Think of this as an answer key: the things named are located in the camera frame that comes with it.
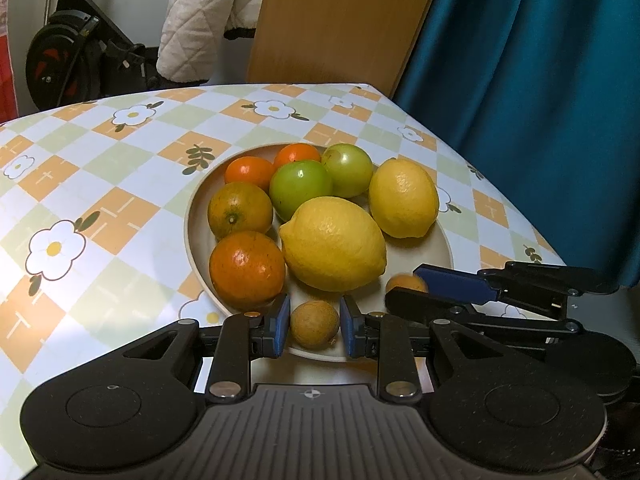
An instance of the exercise bike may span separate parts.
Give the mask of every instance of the exercise bike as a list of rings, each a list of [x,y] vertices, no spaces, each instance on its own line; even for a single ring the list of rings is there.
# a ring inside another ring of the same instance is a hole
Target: exercise bike
[[[31,41],[26,79],[39,110],[148,90],[181,88],[156,70],[158,47],[133,43],[93,0],[58,0]]]

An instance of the green tomato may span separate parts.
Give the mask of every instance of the green tomato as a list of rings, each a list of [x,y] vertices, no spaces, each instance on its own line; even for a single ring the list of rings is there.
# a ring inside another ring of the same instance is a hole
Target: green tomato
[[[334,144],[324,150],[321,161],[334,182],[335,196],[352,198],[369,189],[373,162],[362,148]]]
[[[269,186],[273,208],[285,222],[307,200],[330,196],[331,192],[331,177],[315,160],[299,160],[279,167]]]

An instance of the plate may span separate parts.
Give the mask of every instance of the plate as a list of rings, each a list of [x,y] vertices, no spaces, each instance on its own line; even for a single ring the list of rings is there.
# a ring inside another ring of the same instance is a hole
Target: plate
[[[245,150],[232,157],[220,161],[198,184],[189,200],[187,214],[184,221],[184,241],[187,249],[189,263],[202,285],[204,291],[226,314],[237,314],[238,311],[225,304],[218,297],[209,277],[209,256],[216,245],[216,239],[209,229],[207,222],[207,207],[211,197],[225,184],[224,176],[226,167],[236,158],[241,156],[260,156],[273,161],[276,154],[286,144],[267,144]],[[324,147],[316,146],[322,153]],[[367,199],[364,195],[353,199],[354,202],[367,209]],[[267,234],[280,246],[278,228],[282,224],[276,214],[273,215],[273,227]],[[398,240],[385,235],[386,240],[386,271],[377,280],[350,292],[356,299],[362,312],[385,309],[385,284],[387,280],[398,272],[411,272],[420,264],[431,264],[452,269],[452,256],[449,243],[438,221],[431,227],[423,238],[405,238]],[[285,291],[289,293],[291,307],[294,309],[299,304],[308,300],[320,299],[331,303],[338,310],[340,293],[323,292],[311,288],[297,280],[287,268],[285,279]],[[340,333],[328,348],[318,351],[303,349],[291,339],[287,348],[289,352],[321,361],[344,362],[348,359]]]

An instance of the yellow flower center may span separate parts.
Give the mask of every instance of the yellow flower center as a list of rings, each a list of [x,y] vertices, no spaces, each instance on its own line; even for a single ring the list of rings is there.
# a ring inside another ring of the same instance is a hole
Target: yellow flower center
[[[60,242],[51,242],[47,247],[47,254],[49,256],[58,256],[62,250],[62,244]]]

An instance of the screw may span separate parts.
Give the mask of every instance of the screw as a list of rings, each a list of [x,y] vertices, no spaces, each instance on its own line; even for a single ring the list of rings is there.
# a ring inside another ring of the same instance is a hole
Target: screw
[[[211,395],[220,397],[221,399],[233,399],[238,396],[241,390],[240,384],[232,381],[219,381],[209,387]]]
[[[418,388],[416,388],[415,384],[408,381],[394,381],[389,383],[385,390],[390,396],[403,399],[413,397],[417,393]]]

